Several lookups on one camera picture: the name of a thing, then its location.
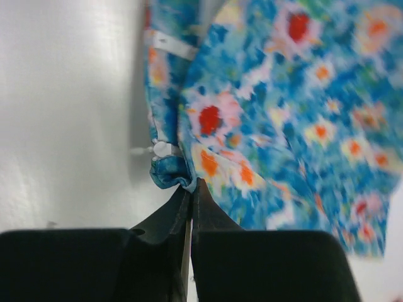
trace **white tag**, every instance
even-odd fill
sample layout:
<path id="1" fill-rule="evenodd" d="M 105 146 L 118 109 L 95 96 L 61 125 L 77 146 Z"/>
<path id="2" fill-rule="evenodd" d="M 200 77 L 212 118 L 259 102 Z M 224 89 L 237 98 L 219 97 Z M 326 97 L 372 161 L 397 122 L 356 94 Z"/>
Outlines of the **white tag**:
<path id="1" fill-rule="evenodd" d="M 161 33 L 160 31 L 154 32 L 154 48 L 164 50 L 186 60 L 193 60 L 198 51 L 196 47 L 166 35 L 165 33 Z"/>

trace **white table surface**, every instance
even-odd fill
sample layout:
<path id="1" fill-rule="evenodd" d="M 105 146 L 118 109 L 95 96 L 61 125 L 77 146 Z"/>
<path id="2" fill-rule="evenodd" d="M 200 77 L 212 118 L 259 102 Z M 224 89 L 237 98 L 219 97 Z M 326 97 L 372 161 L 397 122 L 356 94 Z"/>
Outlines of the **white table surface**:
<path id="1" fill-rule="evenodd" d="M 143 5 L 0 1 L 0 231 L 130 227 L 172 194 L 151 181 L 148 159 L 128 154 L 150 144 Z M 364 301 L 403 294 L 402 214 L 403 187 L 392 200 L 385 258 L 350 259 Z"/>

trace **gray surface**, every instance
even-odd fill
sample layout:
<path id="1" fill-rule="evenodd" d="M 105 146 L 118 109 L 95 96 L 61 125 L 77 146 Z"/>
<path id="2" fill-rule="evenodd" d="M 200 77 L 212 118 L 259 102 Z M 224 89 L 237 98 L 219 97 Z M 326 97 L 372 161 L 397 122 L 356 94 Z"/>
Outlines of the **gray surface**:
<path id="1" fill-rule="evenodd" d="M 128 154 L 150 144 L 142 5 L 0 1 L 0 230 L 129 227 L 171 195 Z"/>

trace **folded cloth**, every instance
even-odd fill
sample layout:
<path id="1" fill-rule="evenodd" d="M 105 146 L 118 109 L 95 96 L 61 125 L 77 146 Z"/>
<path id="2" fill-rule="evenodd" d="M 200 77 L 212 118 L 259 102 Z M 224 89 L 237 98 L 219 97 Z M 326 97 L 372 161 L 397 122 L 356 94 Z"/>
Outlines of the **folded cloth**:
<path id="1" fill-rule="evenodd" d="M 150 149 L 156 155 L 150 175 L 163 189 L 180 183 L 194 190 L 178 148 L 177 114 L 179 91 L 198 43 L 198 13 L 199 0 L 149 0 L 145 9 L 145 98 Z"/>
<path id="2" fill-rule="evenodd" d="M 382 255 L 403 170 L 402 7 L 230 0 L 181 93 L 192 183 L 245 229 L 324 230 Z"/>

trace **blue floral cloth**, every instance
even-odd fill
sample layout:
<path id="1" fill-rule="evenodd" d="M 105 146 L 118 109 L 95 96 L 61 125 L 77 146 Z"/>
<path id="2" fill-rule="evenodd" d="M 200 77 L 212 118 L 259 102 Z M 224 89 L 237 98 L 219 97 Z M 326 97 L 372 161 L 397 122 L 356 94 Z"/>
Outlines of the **blue floral cloth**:
<path id="1" fill-rule="evenodd" d="M 190 64 L 189 60 L 157 49 L 155 32 L 160 31 L 188 45 L 198 43 L 199 0 L 149 0 L 145 10 L 145 99 L 149 107 L 150 137 L 154 142 L 178 146 L 179 92 Z M 165 189 L 180 183 L 190 191 L 189 170 L 184 158 L 173 155 L 155 158 L 150 175 Z"/>
<path id="2" fill-rule="evenodd" d="M 325 230 L 382 255 L 403 170 L 402 8 L 230 0 L 181 92 L 192 184 L 245 229 Z"/>

